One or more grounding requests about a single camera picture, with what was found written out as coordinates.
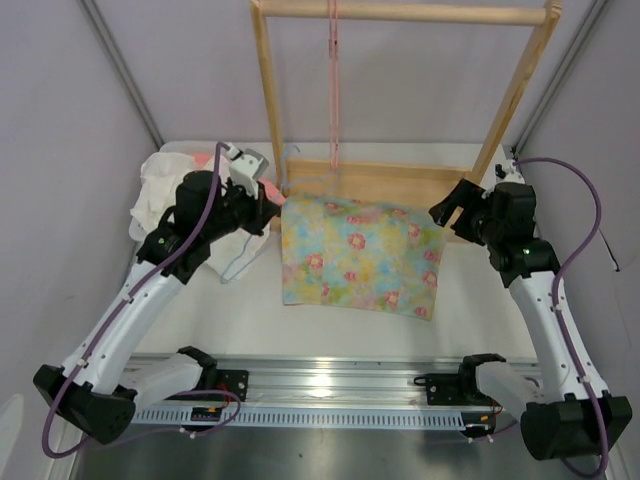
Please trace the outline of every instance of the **gray wall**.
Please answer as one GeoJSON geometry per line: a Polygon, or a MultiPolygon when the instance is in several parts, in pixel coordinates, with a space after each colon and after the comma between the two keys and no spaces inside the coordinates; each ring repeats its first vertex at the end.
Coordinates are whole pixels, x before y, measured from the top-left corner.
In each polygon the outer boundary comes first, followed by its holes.
{"type": "Polygon", "coordinates": [[[77,346],[119,288],[153,148],[74,1],[3,2],[0,65],[0,405],[26,401],[4,478],[32,480],[50,462],[31,379],[77,346]]]}
{"type": "MultiPolygon", "coordinates": [[[[438,3],[540,6],[544,0],[438,3]]],[[[98,4],[165,140],[269,139],[249,0],[98,4]]],[[[505,143],[517,139],[590,4],[565,2],[505,143]]],[[[327,21],[270,19],[269,24],[284,135],[327,141],[327,21]]],[[[340,22],[343,140],[482,141],[530,31],[340,22]]]]}
{"type": "MultiPolygon", "coordinates": [[[[598,241],[567,275],[569,300],[585,343],[614,394],[628,395],[636,418],[621,445],[640,478],[640,3],[615,0],[584,54],[527,144],[523,156],[572,162],[602,197],[602,233],[620,272],[598,241]]],[[[561,260],[578,245],[593,219],[593,203],[571,174],[553,166],[525,170],[538,193],[542,233],[561,260]]]]}

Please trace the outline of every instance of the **floral cloth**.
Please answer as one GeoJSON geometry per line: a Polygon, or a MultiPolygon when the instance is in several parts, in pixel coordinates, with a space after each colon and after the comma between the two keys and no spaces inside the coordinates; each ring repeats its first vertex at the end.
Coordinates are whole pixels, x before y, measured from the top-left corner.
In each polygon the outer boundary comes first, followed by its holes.
{"type": "Polygon", "coordinates": [[[291,197],[282,211],[284,304],[431,319],[443,248],[442,229],[426,211],[291,197]]]}

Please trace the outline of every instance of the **white cloth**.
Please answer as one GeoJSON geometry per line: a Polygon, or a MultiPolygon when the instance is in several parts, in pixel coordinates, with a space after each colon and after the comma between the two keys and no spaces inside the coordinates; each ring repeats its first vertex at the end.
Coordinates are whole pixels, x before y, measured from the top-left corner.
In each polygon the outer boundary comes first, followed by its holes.
{"type": "MultiPolygon", "coordinates": [[[[136,204],[131,209],[133,217],[129,227],[131,238],[141,242],[149,232],[158,226],[165,210],[175,205],[176,189],[184,176],[198,169],[191,155],[174,152],[154,153],[142,164],[140,168],[142,189],[136,204]]],[[[205,165],[204,169],[213,170],[213,158],[205,165]]],[[[224,184],[228,177],[229,161],[226,158],[221,158],[220,181],[224,184]]],[[[244,244],[249,237],[249,233],[240,229],[212,243],[211,256],[205,263],[219,275],[222,275],[233,259],[242,253],[244,244]]],[[[262,237],[254,237],[249,241],[245,253],[228,268],[225,279],[233,277],[250,262],[268,237],[269,226],[267,225],[262,237]]],[[[247,267],[240,272],[236,278],[244,276],[249,268],[247,267]]]]}

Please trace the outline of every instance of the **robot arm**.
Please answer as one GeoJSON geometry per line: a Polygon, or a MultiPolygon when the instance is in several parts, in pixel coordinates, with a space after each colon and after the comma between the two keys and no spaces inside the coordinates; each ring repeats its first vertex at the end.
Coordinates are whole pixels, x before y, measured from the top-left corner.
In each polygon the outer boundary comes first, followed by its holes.
{"type": "Polygon", "coordinates": [[[207,260],[210,244],[238,228],[262,235],[271,218],[280,214],[280,207],[266,198],[264,186],[257,182],[268,166],[266,158],[233,145],[227,147],[232,164],[226,192],[222,194],[217,182],[211,211],[195,240],[130,296],[131,288],[169,259],[192,234],[211,185],[216,183],[212,181],[214,172],[197,171],[185,176],[176,190],[175,206],[145,238],[124,287],[95,328],[61,367],[43,365],[34,377],[35,386],[51,405],[72,372],[81,367],[62,393],[57,413],[101,443],[118,438],[136,411],[179,392],[214,386],[215,360],[193,347],[180,349],[167,360],[144,369],[123,371],[160,312],[207,260]],[[124,308],[122,300],[127,302],[124,308]],[[83,360],[97,337],[91,356],[83,360]]]}
{"type": "Polygon", "coordinates": [[[469,398],[490,398],[520,422],[524,442],[538,459],[596,455],[598,425],[585,381],[603,412],[609,446],[631,419],[626,397],[613,397],[584,347],[560,281],[559,304],[552,289],[559,262],[551,245],[534,236],[535,192],[512,164],[498,167],[499,182],[491,190],[461,180],[451,194],[429,210],[444,226],[458,207],[452,225],[457,236],[486,245],[489,261],[500,273],[527,324],[542,373],[542,388],[518,375],[499,355],[465,357],[459,370],[462,392],[469,398]],[[561,309],[566,332],[556,317],[561,309]],[[575,349],[586,375],[573,361],[575,349]]]}

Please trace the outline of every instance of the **purple cable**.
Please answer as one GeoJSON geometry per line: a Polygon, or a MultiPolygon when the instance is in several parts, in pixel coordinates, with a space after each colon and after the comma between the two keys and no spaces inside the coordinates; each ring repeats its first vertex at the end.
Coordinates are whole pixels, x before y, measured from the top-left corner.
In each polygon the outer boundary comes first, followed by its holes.
{"type": "MultiPolygon", "coordinates": [[[[580,244],[580,246],[576,248],[571,255],[569,255],[569,258],[567,258],[567,260],[562,264],[562,267],[560,267],[560,270],[558,271],[557,275],[553,279],[553,285],[551,287],[551,299],[554,305],[559,305],[560,304],[560,293],[559,293],[560,281],[564,277],[569,266],[578,257],[578,255],[580,255],[584,251],[584,249],[587,248],[587,245],[591,243],[593,238],[598,233],[598,229],[600,228],[600,222],[602,220],[602,203],[600,202],[600,196],[598,195],[596,187],[593,185],[593,183],[591,183],[591,180],[589,180],[584,173],[582,173],[580,170],[578,170],[576,167],[574,167],[570,163],[564,162],[562,160],[557,160],[555,158],[527,158],[524,160],[519,160],[515,162],[515,164],[520,166],[520,165],[526,165],[528,163],[542,163],[542,162],[560,165],[561,167],[564,167],[572,171],[578,177],[580,177],[580,179],[585,183],[587,188],[589,188],[589,191],[593,196],[593,201],[596,207],[596,218],[593,222],[593,227],[591,227],[591,231],[589,232],[589,235],[587,235],[587,238],[584,239],[584,241],[580,244]]],[[[580,361],[580,356],[578,355],[578,352],[576,351],[576,347],[573,344],[573,341],[571,340],[571,334],[569,333],[569,329],[567,328],[567,323],[564,319],[564,316],[562,315],[562,311],[554,308],[554,312],[556,314],[556,318],[558,319],[558,326],[560,327],[560,331],[562,332],[562,337],[564,338],[564,341],[567,345],[567,350],[569,350],[569,355],[571,356],[571,360],[573,360],[573,363],[576,366],[578,375],[580,376],[580,378],[583,378],[587,375],[587,372],[584,366],[582,365],[582,362],[580,361]]],[[[593,387],[591,386],[590,383],[583,383],[583,385],[584,385],[584,389],[587,392],[587,395],[589,395],[591,404],[593,405],[593,410],[596,415],[596,421],[598,423],[598,432],[600,435],[600,449],[601,449],[600,465],[598,465],[598,468],[596,469],[595,472],[584,473],[576,469],[573,465],[571,465],[568,462],[568,460],[563,459],[562,462],[566,465],[566,467],[569,470],[571,470],[572,473],[574,473],[579,477],[596,478],[605,472],[605,470],[607,469],[607,465],[609,464],[609,440],[607,438],[607,429],[604,424],[602,409],[600,408],[600,404],[598,403],[598,398],[596,396],[596,393],[594,392],[593,387]]]]}
{"type": "MultiPolygon", "coordinates": [[[[158,272],[164,270],[166,266],[170,265],[177,258],[179,258],[180,255],[182,255],[191,246],[193,241],[200,234],[200,231],[202,230],[204,223],[207,221],[207,218],[209,217],[209,213],[211,212],[211,207],[213,206],[213,200],[215,198],[215,192],[218,189],[218,181],[219,181],[218,172],[220,171],[220,152],[223,148],[225,150],[229,149],[229,147],[222,142],[218,142],[216,144],[213,176],[211,178],[211,189],[209,190],[207,203],[205,204],[204,210],[202,211],[202,214],[198,219],[198,223],[196,223],[196,226],[194,227],[193,231],[189,234],[189,236],[184,241],[184,243],[180,245],[180,247],[171,256],[166,258],[163,262],[161,262],[155,268],[151,269],[144,277],[142,277],[138,281],[138,283],[136,283],[133,286],[131,290],[129,290],[128,292],[129,297],[133,297],[153,276],[155,276],[158,272]]],[[[114,320],[118,317],[120,312],[122,312],[124,307],[126,307],[127,305],[128,305],[128,302],[126,300],[122,300],[113,309],[113,311],[109,314],[109,316],[107,317],[105,322],[102,324],[102,326],[100,327],[96,335],[91,339],[91,342],[89,342],[87,349],[80,357],[81,360],[86,362],[89,359],[89,357],[91,357],[91,354],[93,353],[93,350],[95,349],[96,345],[98,345],[98,343],[100,342],[104,334],[107,332],[111,324],[114,322],[114,320]]],[[[49,409],[49,412],[47,413],[47,418],[45,419],[45,422],[44,422],[44,428],[42,429],[42,442],[41,442],[42,450],[44,451],[46,456],[53,459],[64,458],[77,452],[89,440],[89,437],[85,437],[76,446],[71,447],[69,450],[66,450],[64,452],[54,452],[51,449],[51,446],[49,445],[49,434],[51,433],[51,425],[53,424],[53,419],[55,418],[55,414],[58,411],[58,408],[60,407],[60,403],[62,401],[62,398],[64,397],[64,394],[67,392],[67,390],[73,383],[73,380],[78,376],[78,373],[80,373],[81,368],[82,367],[80,365],[76,365],[74,369],[71,371],[71,373],[69,374],[69,376],[67,377],[67,379],[64,381],[64,383],[62,384],[62,387],[60,387],[60,390],[58,390],[58,393],[53,399],[53,402],[51,402],[51,408],[49,409]]]]}

